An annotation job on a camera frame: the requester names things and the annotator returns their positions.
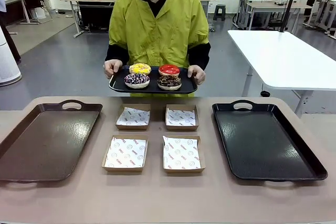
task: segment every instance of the hand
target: hand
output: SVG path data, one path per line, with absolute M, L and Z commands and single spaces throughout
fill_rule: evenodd
M 197 85 L 201 85 L 205 81 L 205 72 L 197 65 L 192 65 L 188 68 L 188 78 L 195 77 Z
M 107 60 L 104 63 L 104 73 L 107 79 L 111 79 L 112 75 L 118 72 L 119 68 L 122 67 L 121 60 Z

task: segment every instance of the black tray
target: black tray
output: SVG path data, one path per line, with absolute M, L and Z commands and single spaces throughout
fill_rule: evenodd
M 64 109 L 67 103 L 81 108 Z M 77 100 L 34 107 L 0 144 L 0 180 L 31 183 L 70 176 L 101 109 Z
M 131 89 L 126 86 L 124 82 L 125 76 L 129 72 L 129 66 L 124 66 L 118 73 L 114 74 L 109 83 L 109 87 L 116 92 L 121 93 L 152 93 L 152 94 L 190 94 L 197 90 L 197 84 L 194 77 L 188 78 L 188 70 L 180 68 L 180 78 L 182 79 L 182 86 L 175 91 L 165 91 L 159 88 L 157 80 L 160 77 L 159 67 L 151 67 L 152 71 L 148 75 L 151 79 L 149 85 L 144 89 Z
M 248 103 L 252 109 L 235 109 Z M 239 100 L 213 111 L 232 173 L 241 179 L 323 180 L 328 173 L 283 113 L 273 104 Z

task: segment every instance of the brown tray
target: brown tray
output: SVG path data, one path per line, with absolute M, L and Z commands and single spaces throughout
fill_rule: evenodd
M 65 109 L 67 103 L 81 108 Z M 101 104 L 77 100 L 37 105 L 0 144 L 0 180 L 32 183 L 67 178 L 101 109 Z

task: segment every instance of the black long sleeve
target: black long sleeve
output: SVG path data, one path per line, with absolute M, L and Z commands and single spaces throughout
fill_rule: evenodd
M 129 61 L 130 56 L 128 51 L 118 45 L 109 45 L 109 49 L 107 50 L 107 56 L 105 61 L 107 60 L 121 60 L 123 65 L 126 65 Z
M 190 65 L 198 65 L 203 70 L 209 63 L 209 52 L 211 46 L 210 43 L 200 44 L 191 49 L 188 49 L 189 54 L 189 64 Z

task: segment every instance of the donut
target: donut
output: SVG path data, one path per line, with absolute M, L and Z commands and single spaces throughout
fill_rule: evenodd
M 125 77 L 124 81 L 131 89 L 143 89 L 149 85 L 150 79 L 142 73 L 131 73 Z
M 158 79 L 160 89 L 174 91 L 182 86 L 181 78 L 177 76 L 161 76 Z
M 145 75 L 150 74 L 151 67 L 147 64 L 137 63 L 130 66 L 130 73 L 143 73 Z
M 175 65 L 163 65 L 159 67 L 159 74 L 162 76 L 179 76 L 180 69 Z

